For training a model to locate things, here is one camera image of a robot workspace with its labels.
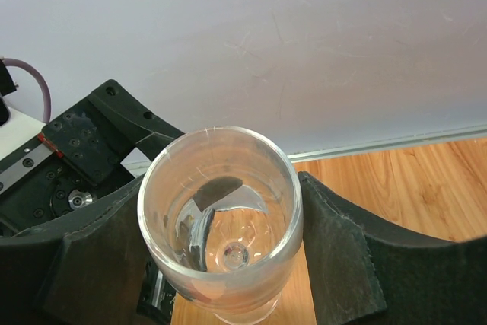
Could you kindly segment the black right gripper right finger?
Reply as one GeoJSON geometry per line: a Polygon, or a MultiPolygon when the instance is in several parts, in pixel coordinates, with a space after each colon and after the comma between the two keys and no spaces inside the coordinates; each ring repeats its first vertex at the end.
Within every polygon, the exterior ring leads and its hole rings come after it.
{"type": "Polygon", "coordinates": [[[486,239],[409,230],[299,180],[304,251],[319,324],[484,324],[486,239]]]}

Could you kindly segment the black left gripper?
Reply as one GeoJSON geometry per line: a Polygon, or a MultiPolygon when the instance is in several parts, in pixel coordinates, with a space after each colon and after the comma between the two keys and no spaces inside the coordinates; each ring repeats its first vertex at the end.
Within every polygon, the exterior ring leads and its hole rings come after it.
{"type": "Polygon", "coordinates": [[[13,113],[1,127],[1,235],[96,202],[133,179],[121,161],[137,148],[149,160],[183,132],[113,79],[92,91],[87,117],[44,124],[13,113]]]}

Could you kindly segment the clear wine glass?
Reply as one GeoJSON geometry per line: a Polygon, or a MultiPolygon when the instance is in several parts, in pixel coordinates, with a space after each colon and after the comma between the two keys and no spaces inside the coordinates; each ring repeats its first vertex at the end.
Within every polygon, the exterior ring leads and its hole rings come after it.
{"type": "Polygon", "coordinates": [[[274,311],[303,236],[287,155],[236,126],[189,132],[164,148],[142,179],[137,215],[164,278],[228,324],[274,311]]]}

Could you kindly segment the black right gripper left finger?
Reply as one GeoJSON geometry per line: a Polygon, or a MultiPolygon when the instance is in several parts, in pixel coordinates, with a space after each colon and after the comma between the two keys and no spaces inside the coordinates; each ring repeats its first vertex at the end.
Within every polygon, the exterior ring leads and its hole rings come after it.
{"type": "Polygon", "coordinates": [[[1,239],[3,324],[166,324],[142,292],[141,178],[96,203],[1,239]]]}

